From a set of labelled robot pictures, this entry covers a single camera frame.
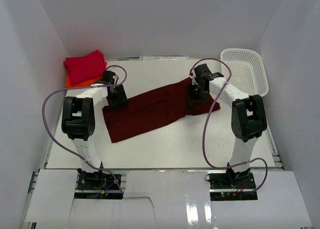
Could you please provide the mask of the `dark red t-shirt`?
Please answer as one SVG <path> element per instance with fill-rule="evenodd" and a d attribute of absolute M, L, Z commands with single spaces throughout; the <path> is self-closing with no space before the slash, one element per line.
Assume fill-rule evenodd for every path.
<path fill-rule="evenodd" d="M 214 100 L 211 95 L 202 104 L 189 104 L 186 78 L 128 99 L 119 108 L 104 106 L 103 118 L 112 143 L 117 143 L 149 131 L 167 126 L 185 116 L 209 112 Z"/>

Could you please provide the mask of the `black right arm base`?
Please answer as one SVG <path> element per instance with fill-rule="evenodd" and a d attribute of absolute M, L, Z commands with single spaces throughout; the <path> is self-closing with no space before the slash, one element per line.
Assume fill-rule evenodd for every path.
<path fill-rule="evenodd" d="M 256 183 L 251 172 L 245 179 L 232 184 L 226 173 L 208 173 L 204 180 L 209 182 L 210 200 L 212 202 L 257 201 Z"/>

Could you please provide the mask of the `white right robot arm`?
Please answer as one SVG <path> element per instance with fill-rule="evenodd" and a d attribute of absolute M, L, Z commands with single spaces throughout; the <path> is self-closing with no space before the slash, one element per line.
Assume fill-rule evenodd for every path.
<path fill-rule="evenodd" d="M 263 98 L 249 95 L 230 84 L 230 77 L 212 73 L 204 63 L 193 66 L 189 72 L 191 82 L 186 85 L 188 103 L 204 104 L 209 95 L 214 101 L 222 100 L 231 108 L 231 130 L 235 136 L 232 156 L 224 167 L 226 181 L 236 187 L 250 174 L 252 152 L 258 139 L 267 129 Z"/>

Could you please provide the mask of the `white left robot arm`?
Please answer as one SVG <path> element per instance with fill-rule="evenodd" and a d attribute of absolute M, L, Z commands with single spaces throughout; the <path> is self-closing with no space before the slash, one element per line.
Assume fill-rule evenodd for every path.
<path fill-rule="evenodd" d="M 102 161 L 97 155 L 91 136 L 96 127 L 95 106 L 106 100 L 111 109 L 117 109 L 128 104 L 128 99 L 123 85 L 117 86 L 119 77 L 106 70 L 102 79 L 92 84 L 92 88 L 86 89 L 76 96 L 67 96 L 63 101 L 61 129 L 73 142 L 77 153 L 84 158 L 82 168 L 77 171 L 84 181 L 96 189 L 103 188 L 107 179 L 101 170 Z"/>

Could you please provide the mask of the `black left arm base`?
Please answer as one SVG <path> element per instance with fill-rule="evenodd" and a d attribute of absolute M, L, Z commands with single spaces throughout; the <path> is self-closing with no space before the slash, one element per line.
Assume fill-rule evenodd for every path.
<path fill-rule="evenodd" d="M 102 171 L 86 172 L 80 168 L 77 171 L 75 199 L 121 200 L 123 198 L 117 185 L 122 185 L 121 174 L 114 174 L 113 177 Z"/>

